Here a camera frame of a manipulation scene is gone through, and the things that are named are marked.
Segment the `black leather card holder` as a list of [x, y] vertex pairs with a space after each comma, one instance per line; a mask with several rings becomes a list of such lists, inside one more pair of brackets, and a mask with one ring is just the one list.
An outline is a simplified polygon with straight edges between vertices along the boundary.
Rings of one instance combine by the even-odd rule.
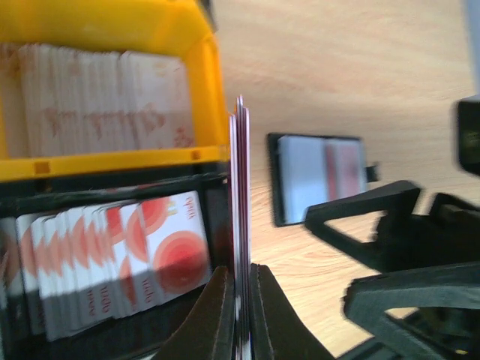
[[326, 172], [326, 141], [358, 140], [364, 148], [368, 185], [380, 180], [379, 165], [368, 165], [363, 139], [357, 136], [319, 136], [300, 133], [268, 133], [271, 202], [276, 227], [302, 224], [307, 209], [329, 200]]

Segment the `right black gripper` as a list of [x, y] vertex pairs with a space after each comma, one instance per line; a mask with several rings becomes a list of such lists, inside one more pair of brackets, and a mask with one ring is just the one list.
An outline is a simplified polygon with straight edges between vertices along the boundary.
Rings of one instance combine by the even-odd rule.
[[395, 181], [307, 210], [304, 226], [380, 270], [346, 290], [347, 319], [411, 359], [479, 357], [479, 210], [439, 193], [414, 215], [422, 189]]

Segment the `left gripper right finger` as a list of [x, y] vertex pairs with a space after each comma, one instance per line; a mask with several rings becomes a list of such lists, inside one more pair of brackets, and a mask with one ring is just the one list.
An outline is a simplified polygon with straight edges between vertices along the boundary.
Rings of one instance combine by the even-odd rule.
[[334, 358], [300, 320], [270, 268], [254, 263], [250, 266], [250, 331], [255, 359]]

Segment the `red white credit card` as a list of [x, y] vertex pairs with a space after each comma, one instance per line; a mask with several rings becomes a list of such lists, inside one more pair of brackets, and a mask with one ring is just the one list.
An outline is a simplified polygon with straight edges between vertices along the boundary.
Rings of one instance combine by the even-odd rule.
[[337, 200], [367, 190], [365, 152], [357, 139], [328, 139], [325, 143], [328, 199]]
[[236, 98], [234, 112], [229, 115], [229, 192], [232, 213], [233, 272], [235, 278], [235, 358], [251, 358], [251, 336], [248, 316], [248, 266], [245, 264], [245, 211], [242, 194], [241, 134], [244, 125], [243, 97]]

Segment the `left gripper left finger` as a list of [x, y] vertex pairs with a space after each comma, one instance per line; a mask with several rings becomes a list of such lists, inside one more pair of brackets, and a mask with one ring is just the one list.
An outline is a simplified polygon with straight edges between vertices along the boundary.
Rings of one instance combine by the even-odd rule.
[[234, 281], [228, 268], [214, 270], [181, 326], [154, 359], [226, 360], [233, 357]]

